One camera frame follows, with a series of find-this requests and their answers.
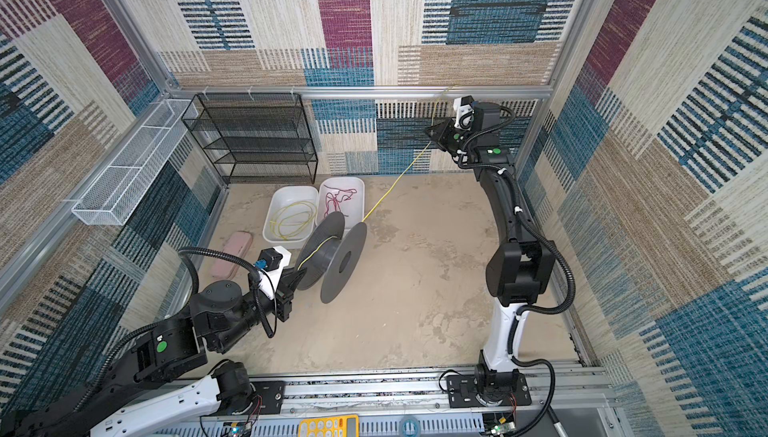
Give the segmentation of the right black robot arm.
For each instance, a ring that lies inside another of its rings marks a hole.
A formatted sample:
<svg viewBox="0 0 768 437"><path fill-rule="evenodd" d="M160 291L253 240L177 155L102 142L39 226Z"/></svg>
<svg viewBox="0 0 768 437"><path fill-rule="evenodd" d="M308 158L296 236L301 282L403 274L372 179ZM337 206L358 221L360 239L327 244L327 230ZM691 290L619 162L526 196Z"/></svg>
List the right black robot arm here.
<svg viewBox="0 0 768 437"><path fill-rule="evenodd" d="M528 405L520 358L527 319L557 315L575 298L575 279L556 244L537 228L524 208L516 167L500 141L515 115L506 106L455 99L454 117L427 128L435 146L462 170L474 173L491 206L499 244L485 279L494 299L491 330L470 375L447 372L438 380L453 408Z"/></svg>

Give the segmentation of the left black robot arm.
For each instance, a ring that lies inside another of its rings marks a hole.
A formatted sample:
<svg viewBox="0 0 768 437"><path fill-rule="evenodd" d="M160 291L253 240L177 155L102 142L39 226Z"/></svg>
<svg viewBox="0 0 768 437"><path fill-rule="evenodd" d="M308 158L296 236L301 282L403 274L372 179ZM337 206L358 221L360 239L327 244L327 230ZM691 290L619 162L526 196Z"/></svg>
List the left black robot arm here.
<svg viewBox="0 0 768 437"><path fill-rule="evenodd" d="M225 354L252 328L274 337L285 321L307 270L290 266L287 254L266 249L258 264L199 247L178 252L188 268L192 293L175 314L123 337L95 378L34 412L13 412L1 421L4 436L140 436L178 420L262 406L243 364L226 359L198 381L143 403L136 398L205 365L210 353ZM205 289L191 258L210 257L246 270L248 290L217 281Z"/></svg>

